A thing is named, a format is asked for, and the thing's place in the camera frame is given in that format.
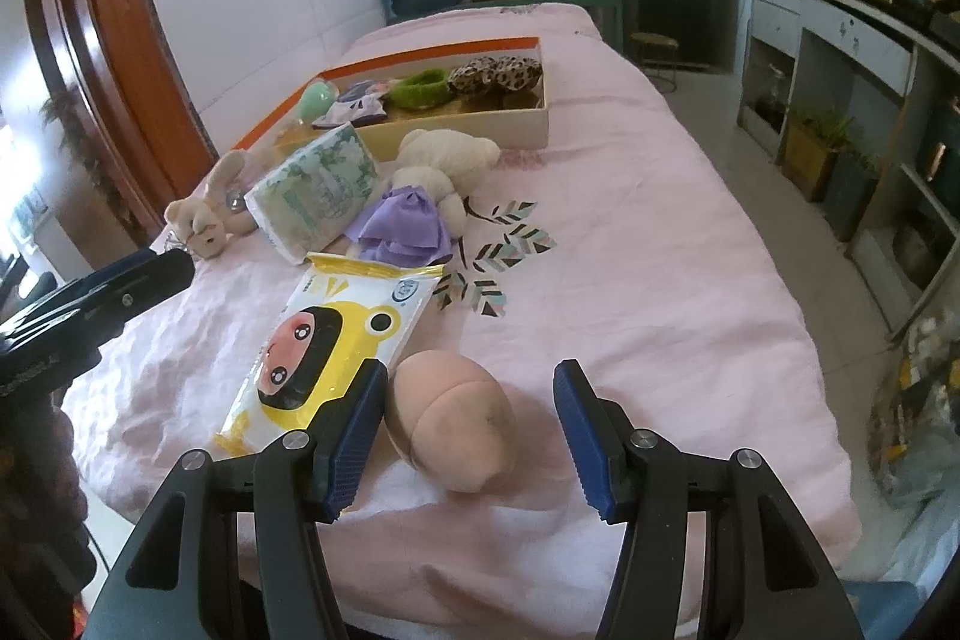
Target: round stool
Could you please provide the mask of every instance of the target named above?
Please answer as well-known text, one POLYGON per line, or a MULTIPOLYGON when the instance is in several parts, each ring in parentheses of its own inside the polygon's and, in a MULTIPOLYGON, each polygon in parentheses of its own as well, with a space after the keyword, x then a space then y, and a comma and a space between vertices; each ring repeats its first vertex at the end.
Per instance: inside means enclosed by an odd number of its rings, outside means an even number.
POLYGON ((651 33, 649 31, 637 31, 632 33, 630 38, 637 42, 637 65, 640 71, 648 76, 656 84, 658 81, 669 86, 669 90, 660 90, 661 92, 674 92, 677 90, 677 52, 680 50, 680 42, 670 36, 664 36, 661 33, 651 33), (659 50, 666 57, 658 58, 656 61, 648 61, 647 49, 659 50), (672 74, 664 69, 664 61, 672 66, 672 74), (645 68, 648 64, 655 64, 654 71, 645 68))

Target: stool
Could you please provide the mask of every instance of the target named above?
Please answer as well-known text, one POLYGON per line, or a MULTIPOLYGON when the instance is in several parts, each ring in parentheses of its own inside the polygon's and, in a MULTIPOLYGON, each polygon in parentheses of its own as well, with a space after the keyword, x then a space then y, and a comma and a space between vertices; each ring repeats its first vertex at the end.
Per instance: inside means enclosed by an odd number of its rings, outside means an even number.
POLYGON ((680 49, 680 42, 672 37, 664 36, 664 34, 649 31, 637 31, 637 33, 632 33, 630 38, 637 42, 637 60, 640 62, 640 71, 643 71, 651 80, 659 80, 669 86, 669 90, 661 90, 661 92, 677 90, 677 52, 680 49), (667 54, 667 60, 673 66, 673 76, 669 76, 666 70, 661 68, 662 61, 656 62, 654 73, 647 73, 643 68, 648 63, 645 57, 647 47, 661 49, 664 54, 667 54))

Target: green leaf print tissue package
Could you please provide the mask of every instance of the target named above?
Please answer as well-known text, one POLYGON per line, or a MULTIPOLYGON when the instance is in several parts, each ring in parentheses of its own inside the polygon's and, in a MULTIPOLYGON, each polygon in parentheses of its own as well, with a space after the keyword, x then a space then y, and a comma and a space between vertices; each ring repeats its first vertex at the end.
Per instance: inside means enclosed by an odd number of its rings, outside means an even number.
POLYGON ((280 255, 301 263, 342 234, 378 182, 376 161, 347 124, 264 175, 248 192, 247 207, 280 255))

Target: beige egg-shaped sponge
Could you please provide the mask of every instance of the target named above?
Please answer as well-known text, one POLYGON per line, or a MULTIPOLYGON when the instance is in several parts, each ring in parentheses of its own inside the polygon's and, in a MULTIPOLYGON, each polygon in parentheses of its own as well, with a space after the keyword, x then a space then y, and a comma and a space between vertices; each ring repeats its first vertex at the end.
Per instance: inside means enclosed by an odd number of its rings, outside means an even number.
POLYGON ((458 353, 427 350, 402 360, 385 420, 397 453, 449 491, 495 489, 514 469, 510 400, 486 369, 458 353))

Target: green fuzzy ring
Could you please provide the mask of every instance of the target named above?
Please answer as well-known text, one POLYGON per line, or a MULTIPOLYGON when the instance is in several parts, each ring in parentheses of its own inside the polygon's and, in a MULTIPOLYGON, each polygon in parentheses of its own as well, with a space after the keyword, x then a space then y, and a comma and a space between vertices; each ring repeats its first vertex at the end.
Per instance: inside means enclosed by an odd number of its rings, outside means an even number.
POLYGON ((403 109, 431 109, 453 98, 446 84, 448 73, 442 68, 428 68, 397 82, 387 98, 403 109))

